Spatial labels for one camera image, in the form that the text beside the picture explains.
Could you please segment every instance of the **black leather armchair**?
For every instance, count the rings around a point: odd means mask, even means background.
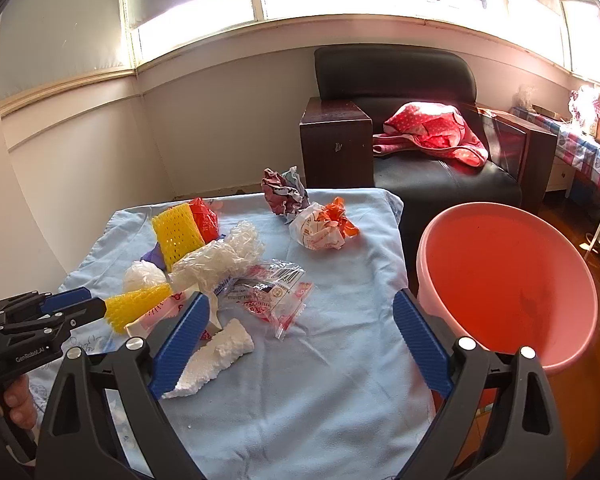
[[[435,215],[465,202],[497,202],[537,213],[556,136],[476,105],[474,75],[461,57],[435,48],[348,44],[318,48],[312,98],[300,123],[308,187],[382,187],[404,202],[400,235],[413,269]],[[456,106],[489,151],[483,168],[421,152],[373,157],[372,134],[410,101]]]

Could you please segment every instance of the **screw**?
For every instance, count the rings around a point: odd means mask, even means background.
[[[536,351],[533,348],[531,348],[531,346],[523,346],[520,349],[520,355],[526,357],[527,359],[533,359],[534,357],[536,357]]]
[[[144,341],[141,337],[132,337],[125,345],[129,350],[139,350],[142,348],[142,345],[144,345]]]
[[[473,350],[475,348],[475,341],[470,337],[461,337],[458,340],[458,346],[464,350]]]
[[[82,355],[82,348],[79,346],[73,346],[66,351],[66,356],[69,359],[77,359]]]

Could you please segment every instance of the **blue gripper pad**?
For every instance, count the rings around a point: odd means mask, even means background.
[[[156,399],[178,384],[184,367],[209,321],[209,300],[204,294],[194,294],[191,305],[154,357],[154,370],[149,390]]]
[[[453,389],[448,374],[448,355],[402,290],[394,297],[394,321],[427,386],[446,399]]]
[[[91,299],[91,293],[88,288],[81,286],[79,288],[72,288],[72,290],[66,290],[46,298],[45,303],[42,304],[40,310],[42,314],[53,314],[68,306],[80,303]]]

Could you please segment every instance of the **light blue cloth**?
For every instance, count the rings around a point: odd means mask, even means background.
[[[240,307],[255,351],[193,396],[160,403],[184,446],[210,479],[381,480],[400,471],[433,416],[432,399],[392,317],[407,285],[397,223],[402,202],[381,189],[309,190],[312,202],[346,202],[361,234],[340,250],[311,251],[289,237],[262,194],[214,200],[221,233],[240,220],[256,225],[265,258],[301,265],[315,283],[307,306],[278,341],[269,325]],[[131,262],[155,244],[151,217],[170,204],[117,211],[61,289],[86,286],[106,298],[122,291]],[[104,320],[74,331],[65,344],[89,352],[124,341]],[[59,362],[30,374],[43,408]],[[110,396],[130,463],[147,472],[120,398]]]

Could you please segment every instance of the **trash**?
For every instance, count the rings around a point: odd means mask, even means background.
[[[151,262],[133,262],[122,279],[122,292],[133,292],[141,288],[161,285],[167,282],[167,277]]]
[[[339,249],[345,238],[360,232],[344,213],[341,197],[326,206],[313,202],[289,224],[289,232],[293,240],[307,249]]]
[[[283,215],[287,221],[309,205],[309,195],[300,181],[298,167],[293,166],[283,174],[267,168],[262,179],[262,192],[271,210]]]
[[[314,288],[301,281],[304,269],[291,262],[268,260],[250,267],[220,295],[223,305],[238,304],[271,323],[282,339],[304,309],[304,300]]]
[[[184,368],[174,390],[162,397],[184,397],[195,394],[204,384],[235,363],[237,359],[255,346],[249,333],[237,319],[226,324],[204,347],[194,352]]]
[[[175,290],[197,285],[217,305],[214,290],[229,276],[240,276],[257,262],[264,252],[256,227],[246,220],[231,228],[226,238],[214,240],[174,264],[170,274]]]
[[[104,317],[118,333],[123,333],[125,325],[138,319],[172,294],[169,283],[142,288],[112,296],[104,300],[107,311]]]
[[[191,200],[189,207],[205,244],[216,240],[218,238],[218,215],[211,211],[201,198]]]
[[[125,325],[125,331],[129,337],[144,337],[146,338],[155,325],[159,321],[168,317],[177,316],[179,311],[187,303],[187,300],[198,291],[197,286],[191,286],[182,292],[171,294],[168,298],[162,300],[158,305],[154,306],[150,311],[142,314],[135,321]],[[218,321],[218,306],[214,308],[209,302],[209,322],[206,324],[206,329],[200,336],[200,343],[206,344],[222,330],[222,325]]]
[[[163,211],[151,220],[167,270],[185,254],[205,245],[189,203]]]

